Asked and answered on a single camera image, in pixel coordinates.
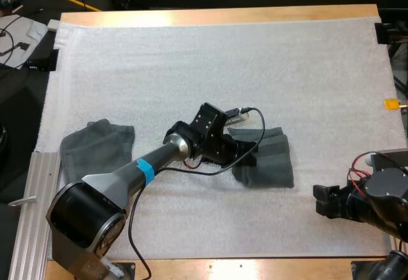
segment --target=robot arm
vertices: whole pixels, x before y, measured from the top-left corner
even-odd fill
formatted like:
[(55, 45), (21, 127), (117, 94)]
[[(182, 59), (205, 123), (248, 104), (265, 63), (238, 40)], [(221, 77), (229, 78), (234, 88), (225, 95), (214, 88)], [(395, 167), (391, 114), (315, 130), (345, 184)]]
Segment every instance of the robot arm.
[[(120, 279), (101, 259), (126, 223), (131, 196), (172, 161), (203, 156), (226, 166), (244, 157), (255, 143), (223, 133), (229, 120), (244, 112), (223, 112), (204, 103), (192, 123), (179, 121), (167, 132), (160, 148), (112, 173), (87, 175), (62, 188), (47, 213), (53, 259), (81, 280)], [(254, 162), (249, 154), (240, 163)]]
[[(408, 159), (401, 158), (407, 150), (386, 152), (405, 166)], [(390, 158), (373, 155), (374, 173), (361, 178), (354, 185), (313, 186), (316, 212), (332, 218), (368, 223), (378, 229), (408, 242), (408, 174), (405, 168), (393, 168)], [(375, 262), (353, 262), (354, 280), (403, 280), (408, 276), (408, 256), (401, 251), (392, 251), (385, 260)]]

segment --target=wooden table edge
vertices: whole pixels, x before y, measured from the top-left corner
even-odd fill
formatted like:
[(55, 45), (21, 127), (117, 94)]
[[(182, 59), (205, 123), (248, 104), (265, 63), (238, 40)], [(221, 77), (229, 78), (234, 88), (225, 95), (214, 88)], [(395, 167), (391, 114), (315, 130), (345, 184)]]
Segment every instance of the wooden table edge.
[(63, 13), (61, 22), (96, 27), (165, 27), (378, 17), (375, 4)]
[[(289, 6), (202, 10), (149, 10), (63, 13), (61, 22), (94, 27), (164, 27), (255, 22), (332, 20), (378, 17), (375, 4), (331, 6)], [(351, 279), (353, 260), (379, 258), (256, 258), (147, 260), (153, 279)], [(146, 276), (139, 261), (134, 262), (136, 279)], [(57, 262), (48, 261), (46, 280), (72, 280)]]

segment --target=metal bracket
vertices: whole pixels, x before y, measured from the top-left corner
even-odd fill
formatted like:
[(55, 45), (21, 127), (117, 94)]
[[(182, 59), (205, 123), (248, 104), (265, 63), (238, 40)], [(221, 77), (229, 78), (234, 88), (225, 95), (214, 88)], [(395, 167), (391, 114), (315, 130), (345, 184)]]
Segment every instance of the metal bracket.
[(24, 197), (9, 203), (13, 207), (21, 206), (9, 280), (41, 280), (44, 277), (50, 232), (45, 214), (55, 195), (60, 163), (57, 152), (33, 152)]
[(27, 197), (27, 198), (21, 198), (18, 200), (14, 200), (13, 202), (9, 202), (8, 206), (9, 207), (20, 207), (21, 205), (24, 205), (26, 203), (36, 202), (36, 201), (37, 201), (37, 195), (34, 195), (34, 196)]

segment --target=black clamp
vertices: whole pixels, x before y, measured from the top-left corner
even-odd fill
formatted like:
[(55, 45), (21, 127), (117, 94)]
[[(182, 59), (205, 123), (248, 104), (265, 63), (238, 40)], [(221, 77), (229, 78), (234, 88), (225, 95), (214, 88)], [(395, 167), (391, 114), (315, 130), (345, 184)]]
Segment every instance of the black clamp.
[[(204, 103), (190, 124), (178, 121), (167, 131), (166, 136), (178, 133), (188, 141), (190, 158), (202, 155), (204, 162), (226, 166), (256, 144), (234, 140), (223, 133), (227, 120), (239, 114), (239, 109), (224, 112), (210, 103)], [(250, 154), (238, 165), (256, 166), (256, 158)]]

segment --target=table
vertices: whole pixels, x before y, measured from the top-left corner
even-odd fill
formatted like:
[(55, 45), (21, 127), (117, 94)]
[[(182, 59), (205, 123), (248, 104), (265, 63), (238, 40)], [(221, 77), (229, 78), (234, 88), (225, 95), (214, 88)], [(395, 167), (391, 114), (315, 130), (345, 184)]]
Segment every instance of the table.
[[(104, 11), (63, 13), (62, 22), (98, 27), (161, 27), (246, 22), (327, 20), (378, 16), (374, 4), (335, 6), (294, 6), (211, 10)], [(153, 279), (351, 279), (352, 258), (262, 258), (147, 260)], [(139, 261), (136, 279), (146, 273)], [(68, 280), (73, 276), (49, 261), (46, 280)]]

